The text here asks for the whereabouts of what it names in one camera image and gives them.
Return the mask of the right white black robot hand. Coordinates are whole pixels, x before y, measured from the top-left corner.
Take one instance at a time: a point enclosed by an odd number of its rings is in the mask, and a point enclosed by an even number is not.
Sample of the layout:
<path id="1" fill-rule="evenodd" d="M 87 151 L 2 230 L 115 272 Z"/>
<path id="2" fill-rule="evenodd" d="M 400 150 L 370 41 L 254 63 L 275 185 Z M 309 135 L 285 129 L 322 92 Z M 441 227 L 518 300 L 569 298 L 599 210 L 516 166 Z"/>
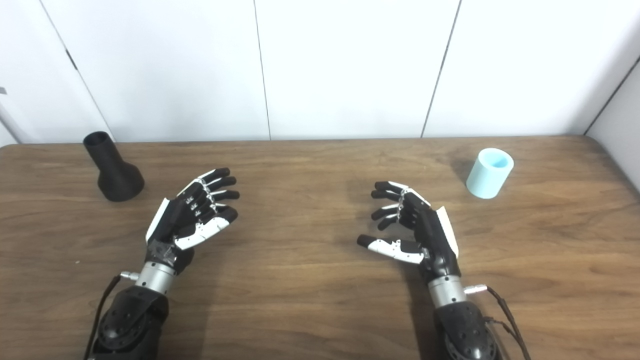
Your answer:
<path id="1" fill-rule="evenodd" d="M 400 224 L 413 231 L 414 240 L 361 234 L 356 240 L 359 246 L 394 260 L 418 265 L 426 282 L 461 277 L 455 235 L 445 207 L 436 210 L 420 193 L 393 181 L 375 182 L 371 198 L 393 201 L 371 214 L 371 219 L 378 223 L 378 230 Z"/>

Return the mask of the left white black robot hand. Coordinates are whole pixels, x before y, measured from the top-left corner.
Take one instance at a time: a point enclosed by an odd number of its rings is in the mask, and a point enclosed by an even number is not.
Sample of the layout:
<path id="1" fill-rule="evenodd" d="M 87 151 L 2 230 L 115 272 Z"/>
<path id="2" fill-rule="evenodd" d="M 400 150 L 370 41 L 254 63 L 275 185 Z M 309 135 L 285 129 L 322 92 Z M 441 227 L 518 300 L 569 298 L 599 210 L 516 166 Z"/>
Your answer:
<path id="1" fill-rule="evenodd" d="M 174 198 L 163 198 L 145 235 L 145 261 L 165 265 L 176 275 L 185 271 L 195 247 L 238 218 L 236 209 L 222 203 L 240 198 L 228 189 L 236 182 L 229 168 L 216 168 L 194 178 Z"/>

